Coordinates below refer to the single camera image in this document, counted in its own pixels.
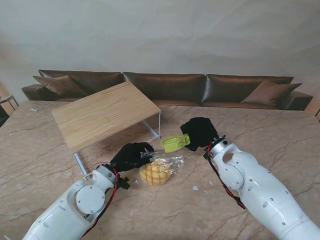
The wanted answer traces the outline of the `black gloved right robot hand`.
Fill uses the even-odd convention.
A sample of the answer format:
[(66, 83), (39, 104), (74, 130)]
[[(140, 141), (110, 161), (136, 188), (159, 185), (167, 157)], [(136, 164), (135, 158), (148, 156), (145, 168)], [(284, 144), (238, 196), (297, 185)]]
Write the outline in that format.
[(206, 117), (193, 117), (180, 126), (183, 134), (188, 134), (190, 144), (185, 147), (195, 152), (198, 148), (205, 148), (219, 138), (217, 130), (211, 120)]

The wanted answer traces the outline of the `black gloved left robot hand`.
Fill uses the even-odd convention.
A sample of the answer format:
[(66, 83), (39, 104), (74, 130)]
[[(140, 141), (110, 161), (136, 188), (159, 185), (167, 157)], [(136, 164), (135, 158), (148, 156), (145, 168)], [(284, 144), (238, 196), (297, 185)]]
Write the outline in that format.
[(109, 165), (117, 172), (138, 169), (151, 162), (149, 152), (154, 152), (154, 148), (147, 142), (128, 143), (119, 150)]

